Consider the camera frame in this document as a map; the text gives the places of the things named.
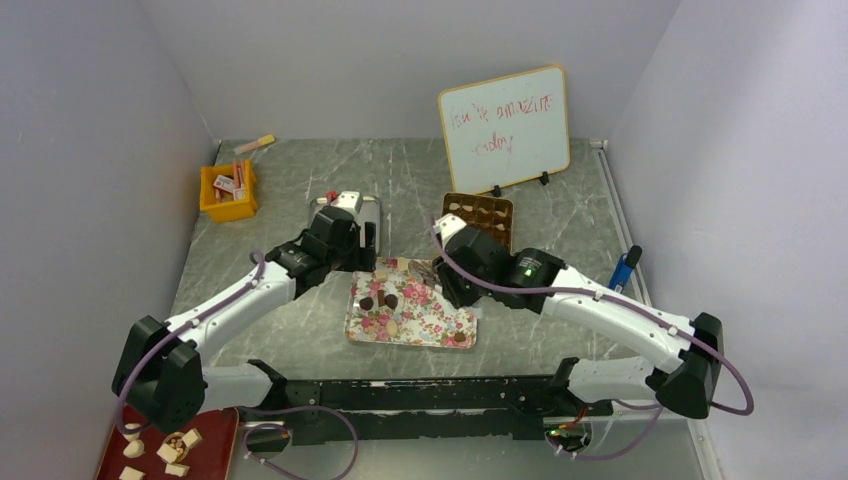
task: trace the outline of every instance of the yellow bin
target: yellow bin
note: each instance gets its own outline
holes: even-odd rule
[[[244,161],[244,178],[247,185],[244,186],[244,198],[230,202],[215,203],[215,189],[212,184],[218,175],[233,175],[233,165],[219,165],[217,167],[203,167],[200,169],[200,210],[206,212],[217,223],[232,222],[242,218],[250,218],[259,210],[256,201],[256,174],[250,160]]]

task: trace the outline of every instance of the robotic arm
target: robotic arm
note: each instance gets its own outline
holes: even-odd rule
[[[329,272],[373,271],[377,230],[373,223],[361,221],[361,206],[360,194],[343,192],[316,214],[298,238],[254,258],[256,268],[215,297],[162,323],[151,317],[136,322],[112,391],[163,432],[176,431],[194,415],[212,409],[297,405],[300,400],[288,388],[295,382],[261,361],[251,360],[239,367],[203,367],[203,363],[255,320],[322,283]],[[553,376],[431,379],[418,383],[300,381],[313,389],[310,405],[365,410],[362,399],[367,399],[379,403],[373,410],[381,411],[487,409],[495,404],[502,406],[497,402],[505,397],[518,398],[518,393],[503,392],[506,384],[527,392],[544,390],[544,395],[555,398],[571,412],[597,406],[598,402],[609,407],[610,399],[622,398],[656,399],[681,415],[707,416],[720,365],[675,333],[688,333],[721,351],[721,323],[717,319],[701,314],[690,321],[652,309],[671,325],[661,328],[636,313],[644,306],[591,281],[550,254],[531,248],[510,255],[492,238],[453,215],[439,219],[434,227],[445,254],[434,262],[434,269],[442,283],[442,294],[454,306],[469,306],[482,297],[491,297],[510,308],[578,322],[641,356],[606,361],[566,358]],[[460,270],[479,281],[470,281]],[[328,389],[327,393],[321,394],[321,388]],[[341,388],[347,390],[339,393]],[[365,389],[372,391],[365,395]],[[485,428],[494,427],[489,422]]]

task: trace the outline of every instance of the whiteboard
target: whiteboard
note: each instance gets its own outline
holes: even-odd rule
[[[571,161],[560,66],[445,90],[439,113],[455,192],[488,192]]]

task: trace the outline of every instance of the red tray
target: red tray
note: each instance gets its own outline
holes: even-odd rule
[[[144,419],[131,407],[124,408],[124,423],[144,423]],[[192,419],[180,431],[185,433],[196,428],[203,441],[193,448],[179,463],[191,467],[183,478],[203,480],[226,480],[230,469],[230,459],[238,429],[238,412],[234,408],[206,412]],[[165,440],[164,433],[154,427],[141,432],[139,439],[144,442],[144,454],[138,458],[124,456],[127,441],[114,426],[109,442],[103,451],[96,480],[117,480],[124,467],[129,466],[145,473],[144,480],[175,480],[179,477],[165,474],[165,462],[156,455],[156,450]]]

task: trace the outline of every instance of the yellow whiteboard frame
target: yellow whiteboard frame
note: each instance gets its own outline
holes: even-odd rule
[[[545,70],[551,70],[551,69],[557,69],[562,73],[562,104],[563,104],[562,106],[563,106],[563,114],[565,115],[565,140],[566,140],[566,144],[568,145],[568,161],[566,162],[564,167],[560,168],[559,170],[551,170],[551,171],[548,172],[548,174],[550,175],[552,173],[561,172],[561,171],[565,170],[566,168],[568,168],[569,165],[571,165],[571,140],[568,136],[568,92],[567,92],[568,89],[566,88],[566,85],[565,85],[565,68],[563,68],[562,65],[553,64],[553,65],[548,65],[547,67],[541,67],[541,68],[536,68],[536,69],[533,69],[533,70],[528,70],[526,72],[518,72],[518,73],[513,73],[513,74],[510,74],[510,75],[504,75],[503,77],[493,78],[491,80],[483,80],[482,82],[469,83],[468,85],[462,85],[462,86],[459,86],[459,87],[453,87],[453,88],[449,88],[447,90],[443,90],[442,93],[439,94],[439,98],[438,98],[439,120],[442,121],[442,135],[445,138],[445,150],[447,151],[447,154],[448,154],[448,167],[450,167],[450,171],[451,171],[451,188],[453,189],[454,192],[456,191],[456,181],[453,178],[453,162],[451,161],[451,156],[450,156],[450,145],[448,144],[448,129],[447,129],[447,125],[445,125],[445,114],[442,111],[442,96],[446,93],[455,92],[457,90],[463,90],[465,88],[478,87],[480,85],[485,85],[487,83],[493,83],[493,82],[497,82],[497,81],[500,81],[500,80],[506,80],[508,78],[522,77],[524,75],[530,75],[532,73],[543,72]],[[500,188],[509,187],[511,185],[516,185],[516,184],[519,184],[519,183],[522,183],[522,182],[529,182],[530,180],[536,180],[536,179],[539,179],[541,177],[542,177],[541,175],[539,175],[538,177],[529,177],[529,178],[525,178],[523,180],[516,180],[512,183],[506,183],[504,185],[497,185],[497,186],[500,187]],[[482,192],[475,192],[474,195],[482,195],[484,193],[489,193],[491,191],[492,191],[491,189],[483,190]]]

